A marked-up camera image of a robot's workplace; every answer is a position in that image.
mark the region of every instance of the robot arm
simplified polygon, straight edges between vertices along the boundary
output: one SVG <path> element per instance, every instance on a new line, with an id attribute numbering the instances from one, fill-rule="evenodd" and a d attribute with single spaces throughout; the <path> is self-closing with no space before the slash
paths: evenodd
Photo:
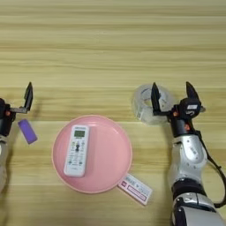
<path id="1" fill-rule="evenodd" d="M 173 226 L 223 226 L 225 222 L 217 213 L 216 207 L 225 204 L 214 204 L 206 195 L 201 181 L 201 171 L 207 160 L 211 161 L 220 172 L 225 185 L 225 176 L 209 156 L 205 144 L 192 125 L 192 119 L 204 108 L 200 98 L 190 83 L 186 83 L 187 98 L 167 112 L 161 112 L 160 94 L 157 85 L 152 88 L 153 114 L 166 116 L 174 135 L 172 163 L 169 170 L 169 187 L 173 194 Z"/>
<path id="2" fill-rule="evenodd" d="M 5 168 L 8 156 L 7 136 L 10 134 L 11 125 L 16 118 L 16 114 L 26 114 L 31 109 L 32 102 L 33 87 L 31 82 L 26 89 L 24 107 L 11 108 L 10 104 L 7 104 L 3 99 L 0 99 L 0 193 L 5 186 L 7 178 Z"/>

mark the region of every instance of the purple block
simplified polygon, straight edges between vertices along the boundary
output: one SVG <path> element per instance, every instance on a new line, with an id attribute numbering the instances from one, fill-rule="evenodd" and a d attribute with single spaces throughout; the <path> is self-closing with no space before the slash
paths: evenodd
<path id="1" fill-rule="evenodd" d="M 37 136 L 34 133 L 32 126 L 29 124 L 29 122 L 26 119 L 19 121 L 18 125 L 19 125 L 20 130 L 23 132 L 26 142 L 28 144 L 32 144 L 36 140 L 38 140 Z"/>

